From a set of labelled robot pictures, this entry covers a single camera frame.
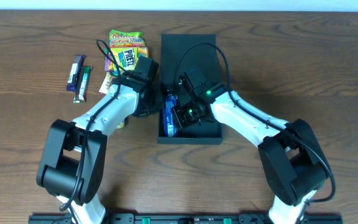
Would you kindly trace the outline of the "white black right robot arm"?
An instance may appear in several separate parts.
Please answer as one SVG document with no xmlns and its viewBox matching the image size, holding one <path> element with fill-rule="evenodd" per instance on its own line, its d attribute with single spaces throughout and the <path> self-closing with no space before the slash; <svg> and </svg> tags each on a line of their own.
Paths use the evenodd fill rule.
<svg viewBox="0 0 358 224">
<path fill-rule="evenodd" d="M 333 174 L 311 126 L 264 113 L 223 83 L 209 81 L 198 67 L 179 77 L 190 101 L 173 109 L 182 129 L 201 121 L 225 124 L 259 152 L 268 185 L 275 195 L 268 217 L 273 223 L 302 223 L 315 193 Z"/>
</svg>

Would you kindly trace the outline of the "brown Pocky box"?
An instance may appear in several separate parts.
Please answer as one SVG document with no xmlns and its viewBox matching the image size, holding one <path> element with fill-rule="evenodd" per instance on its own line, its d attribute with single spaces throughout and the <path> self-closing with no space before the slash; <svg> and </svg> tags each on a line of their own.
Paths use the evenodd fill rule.
<svg viewBox="0 0 358 224">
<path fill-rule="evenodd" d="M 116 74 L 114 72 L 107 72 L 103 80 L 103 83 L 99 89 L 99 93 L 104 95 L 107 94 L 110 89 L 111 82 L 115 78 L 116 78 Z"/>
</svg>

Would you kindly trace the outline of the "blue cookie package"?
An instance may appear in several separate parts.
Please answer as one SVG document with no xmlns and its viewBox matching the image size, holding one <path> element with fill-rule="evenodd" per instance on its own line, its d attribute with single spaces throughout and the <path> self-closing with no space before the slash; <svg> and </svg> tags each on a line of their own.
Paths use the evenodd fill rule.
<svg viewBox="0 0 358 224">
<path fill-rule="evenodd" d="M 177 98 L 175 95 L 168 94 L 165 97 L 165 105 L 163 108 L 163 122 L 164 132 L 167 137 L 175 137 L 178 133 L 177 126 L 174 121 L 173 109 L 177 105 Z"/>
</svg>

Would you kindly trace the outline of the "dark green flip-lid box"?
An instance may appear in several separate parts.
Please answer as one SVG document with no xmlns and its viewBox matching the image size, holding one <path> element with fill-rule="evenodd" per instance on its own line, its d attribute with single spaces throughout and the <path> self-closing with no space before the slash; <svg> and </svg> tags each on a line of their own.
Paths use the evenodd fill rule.
<svg viewBox="0 0 358 224">
<path fill-rule="evenodd" d="M 191 98 L 185 88 L 178 84 L 179 79 L 173 77 L 176 69 L 181 75 L 193 67 L 198 67 L 209 81 L 215 83 L 222 81 L 218 53 L 215 48 L 206 45 L 207 42 L 215 44 L 216 36 L 214 34 L 162 35 L 159 84 L 163 91 L 167 91 L 173 82 L 176 83 L 174 94 L 180 106 L 190 102 Z M 170 138 L 164 131 L 163 110 L 160 110 L 157 138 L 159 144 L 219 145 L 222 141 L 222 124 L 217 122 L 196 123 L 179 130 L 176 136 Z"/>
</svg>

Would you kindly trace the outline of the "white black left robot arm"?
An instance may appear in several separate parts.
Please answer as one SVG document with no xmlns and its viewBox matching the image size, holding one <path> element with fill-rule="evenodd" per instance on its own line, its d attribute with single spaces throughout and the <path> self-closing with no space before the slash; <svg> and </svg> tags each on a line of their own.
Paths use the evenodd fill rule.
<svg viewBox="0 0 358 224">
<path fill-rule="evenodd" d="M 36 183 L 62 202 L 73 223 L 103 223 L 106 209 L 98 197 L 108 138 L 130 115 L 148 116 L 160 109 L 153 86 L 158 63 L 141 57 L 133 70 L 116 77 L 108 93 L 89 111 L 54 121 L 48 131 Z"/>
</svg>

